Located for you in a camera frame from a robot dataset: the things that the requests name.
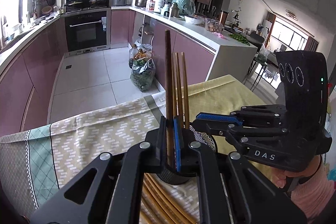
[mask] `camera lens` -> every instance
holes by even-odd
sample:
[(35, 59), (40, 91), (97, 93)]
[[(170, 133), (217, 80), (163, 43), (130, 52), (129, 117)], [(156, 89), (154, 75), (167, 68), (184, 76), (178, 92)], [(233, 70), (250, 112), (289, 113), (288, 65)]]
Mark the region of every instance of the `camera lens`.
[(290, 64), (286, 64), (286, 76), (287, 79), (290, 83), (293, 83), (294, 80), (294, 75), (293, 75), (293, 70)]
[(299, 67), (295, 69), (296, 82), (299, 86), (303, 86), (303, 73)]
[(279, 65), (279, 71), (280, 71), (280, 75), (282, 77), (285, 77), (285, 70), (284, 70), (284, 67), (283, 67), (283, 65), (281, 63)]

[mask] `ceiling light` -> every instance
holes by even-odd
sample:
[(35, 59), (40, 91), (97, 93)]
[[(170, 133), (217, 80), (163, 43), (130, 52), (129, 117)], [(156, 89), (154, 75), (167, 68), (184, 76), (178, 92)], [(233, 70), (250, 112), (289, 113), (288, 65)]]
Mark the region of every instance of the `ceiling light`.
[(290, 18), (292, 18), (292, 19), (298, 21), (298, 19), (296, 18), (295, 13), (293, 13), (293, 12), (290, 11), (290, 10), (286, 10), (286, 12), (287, 12), (286, 16), (288, 16), (288, 17), (290, 17)]

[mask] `blue gripper pad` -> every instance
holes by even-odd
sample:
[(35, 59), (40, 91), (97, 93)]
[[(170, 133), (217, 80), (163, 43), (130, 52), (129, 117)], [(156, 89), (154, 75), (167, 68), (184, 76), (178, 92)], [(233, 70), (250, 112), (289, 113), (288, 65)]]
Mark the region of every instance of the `blue gripper pad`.
[(177, 172), (181, 171), (181, 147), (179, 142), (179, 120), (177, 118), (174, 119), (174, 142), (175, 142), (175, 164)]
[(243, 124), (243, 122), (239, 121), (237, 119), (237, 117), (230, 116), (230, 115), (217, 115), (217, 114), (209, 114), (209, 113), (199, 113), (196, 116), (196, 119), (219, 121), (219, 122), (230, 122), (230, 123), (235, 123), (239, 126), (241, 126)]

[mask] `oven handle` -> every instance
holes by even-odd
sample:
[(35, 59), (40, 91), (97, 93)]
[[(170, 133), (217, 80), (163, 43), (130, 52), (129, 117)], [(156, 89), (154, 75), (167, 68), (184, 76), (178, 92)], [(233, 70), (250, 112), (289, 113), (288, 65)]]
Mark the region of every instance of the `oven handle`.
[(93, 24), (93, 23), (102, 23), (102, 21), (99, 20), (99, 21), (88, 22), (88, 23), (82, 23), (82, 24), (77, 24), (77, 25), (69, 25), (69, 27), (72, 28), (72, 27), (76, 27), (76, 26), (82, 26), (82, 25)]

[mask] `oven door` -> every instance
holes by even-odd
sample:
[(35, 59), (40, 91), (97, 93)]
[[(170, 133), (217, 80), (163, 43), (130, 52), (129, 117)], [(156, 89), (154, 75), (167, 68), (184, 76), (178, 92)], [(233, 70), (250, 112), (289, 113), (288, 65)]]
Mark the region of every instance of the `oven door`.
[(106, 45), (106, 11), (65, 18), (69, 52)]

